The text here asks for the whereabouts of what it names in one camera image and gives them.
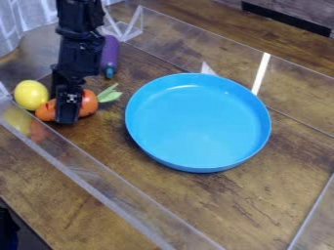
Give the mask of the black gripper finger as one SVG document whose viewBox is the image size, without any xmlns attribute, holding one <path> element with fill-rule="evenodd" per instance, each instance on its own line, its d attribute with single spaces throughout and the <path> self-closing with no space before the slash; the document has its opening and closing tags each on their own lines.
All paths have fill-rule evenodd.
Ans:
<svg viewBox="0 0 334 250">
<path fill-rule="evenodd" d="M 74 124 L 79 120 L 84 89 L 78 85 L 60 85 L 56 88 L 55 121 L 60 124 Z"/>
<path fill-rule="evenodd" d="M 58 97 L 58 91 L 63 86 L 63 75 L 56 66 L 51 67 L 52 69 L 52 83 L 51 83 L 51 97 Z"/>
</svg>

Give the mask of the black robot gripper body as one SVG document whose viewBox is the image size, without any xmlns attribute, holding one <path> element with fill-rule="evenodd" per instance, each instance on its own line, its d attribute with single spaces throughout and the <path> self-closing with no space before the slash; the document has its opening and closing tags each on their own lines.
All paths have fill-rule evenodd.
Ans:
<svg viewBox="0 0 334 250">
<path fill-rule="evenodd" d="M 63 75 L 63 85 L 83 85 L 84 78 L 96 75 L 100 68 L 106 38 L 98 29 L 78 32 L 58 26 L 60 51 L 56 66 Z"/>
</svg>

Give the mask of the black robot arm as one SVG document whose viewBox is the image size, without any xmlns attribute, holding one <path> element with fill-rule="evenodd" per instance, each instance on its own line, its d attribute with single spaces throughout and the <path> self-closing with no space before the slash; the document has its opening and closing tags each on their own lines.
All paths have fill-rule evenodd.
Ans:
<svg viewBox="0 0 334 250">
<path fill-rule="evenodd" d="M 55 121 L 74 124 L 80 117 L 84 78 L 99 73 L 106 38 L 98 28 L 104 12 L 100 0 L 56 0 L 56 10 L 60 49 L 51 66 L 51 98 L 56 99 Z"/>
</svg>

